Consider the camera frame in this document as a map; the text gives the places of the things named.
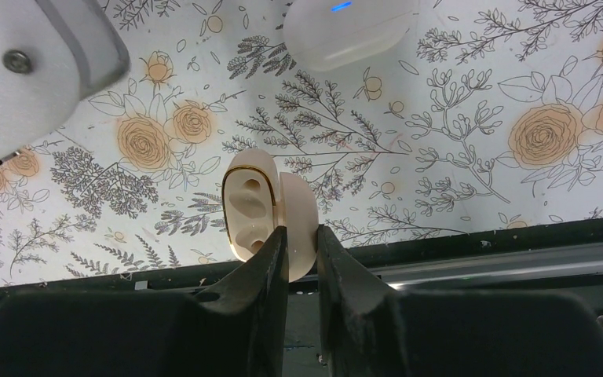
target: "gold trim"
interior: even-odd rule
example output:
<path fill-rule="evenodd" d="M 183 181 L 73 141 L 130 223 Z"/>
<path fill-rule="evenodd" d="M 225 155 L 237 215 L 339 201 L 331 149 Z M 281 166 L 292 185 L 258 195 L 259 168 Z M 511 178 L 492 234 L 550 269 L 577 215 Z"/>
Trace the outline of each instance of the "gold trim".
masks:
<path fill-rule="evenodd" d="M 265 173 L 263 169 L 260 169 L 259 167 L 254 167 L 252 165 L 237 165 L 236 167 L 229 168 L 228 171 L 225 172 L 225 175 L 223 176 L 223 182 L 221 183 L 221 201 L 223 203 L 223 220 L 225 220 L 225 231 L 228 233 L 228 240 L 230 241 L 230 243 L 232 243 L 232 238 L 230 237 L 230 228 L 228 227 L 228 214 L 225 212 L 225 182 L 228 180 L 228 176 L 237 170 L 253 170 L 260 173 L 267 182 L 267 186 L 269 187 L 269 194 L 271 194 L 272 197 L 272 211 L 274 211 L 274 207 L 276 207 L 276 197 L 274 196 L 274 188 L 272 186 L 272 182 L 269 180 L 267 173 Z"/>

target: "blue led light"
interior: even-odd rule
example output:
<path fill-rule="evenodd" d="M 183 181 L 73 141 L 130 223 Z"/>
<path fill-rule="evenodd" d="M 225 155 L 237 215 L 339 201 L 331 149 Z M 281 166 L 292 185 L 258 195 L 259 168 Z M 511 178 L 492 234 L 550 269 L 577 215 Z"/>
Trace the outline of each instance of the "blue led light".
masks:
<path fill-rule="evenodd" d="M 353 4 L 353 2 L 344 2 L 343 4 L 338 4 L 335 5 L 331 8 L 332 12 L 338 12 L 341 9 L 345 9 L 348 8 L 349 6 L 351 6 Z"/>

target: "white surface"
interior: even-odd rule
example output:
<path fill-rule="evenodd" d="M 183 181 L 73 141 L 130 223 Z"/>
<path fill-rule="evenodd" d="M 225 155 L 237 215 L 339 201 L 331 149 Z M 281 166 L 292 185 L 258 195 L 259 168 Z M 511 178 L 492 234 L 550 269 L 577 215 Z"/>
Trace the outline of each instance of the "white surface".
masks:
<path fill-rule="evenodd" d="M 294 2 L 283 22 L 283 39 L 295 60 L 329 71 L 394 46 L 411 27 L 417 1 Z M 344 8 L 332 10 L 340 5 Z"/>

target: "floral backdrop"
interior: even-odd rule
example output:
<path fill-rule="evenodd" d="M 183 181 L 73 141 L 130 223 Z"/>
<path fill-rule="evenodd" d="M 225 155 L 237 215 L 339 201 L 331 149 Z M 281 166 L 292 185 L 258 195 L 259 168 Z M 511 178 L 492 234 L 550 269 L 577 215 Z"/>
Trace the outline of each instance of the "floral backdrop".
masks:
<path fill-rule="evenodd" d="M 279 0 L 100 0 L 127 77 L 0 167 L 0 286 L 232 260 L 263 148 L 346 246 L 603 217 L 603 0 L 422 1 L 391 50 L 297 64 Z"/>

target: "earbud charging case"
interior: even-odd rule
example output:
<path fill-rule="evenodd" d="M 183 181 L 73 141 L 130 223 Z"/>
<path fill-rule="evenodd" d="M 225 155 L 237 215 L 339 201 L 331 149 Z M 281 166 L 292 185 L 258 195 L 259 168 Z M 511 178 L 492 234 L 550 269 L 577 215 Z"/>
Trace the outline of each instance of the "earbud charging case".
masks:
<path fill-rule="evenodd" d="M 223 177 L 223 208 L 232 253 L 247 261 L 275 227 L 287 227 L 289 281 L 304 276 L 316 260 L 318 207 L 303 178 L 280 173 L 261 149 L 232 159 Z"/>

